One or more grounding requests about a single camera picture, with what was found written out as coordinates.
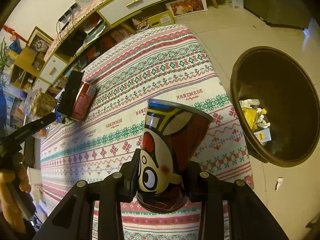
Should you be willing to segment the person's left hand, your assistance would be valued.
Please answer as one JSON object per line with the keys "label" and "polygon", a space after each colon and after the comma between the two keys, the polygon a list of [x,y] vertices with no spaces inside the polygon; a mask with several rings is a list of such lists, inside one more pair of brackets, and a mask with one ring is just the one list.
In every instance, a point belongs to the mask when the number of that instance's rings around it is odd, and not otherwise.
{"label": "person's left hand", "polygon": [[27,230],[21,208],[17,204],[20,200],[17,192],[29,193],[31,187],[26,169],[22,164],[24,156],[18,152],[15,157],[18,164],[16,171],[1,169],[1,210],[9,228],[14,233],[24,234]]}

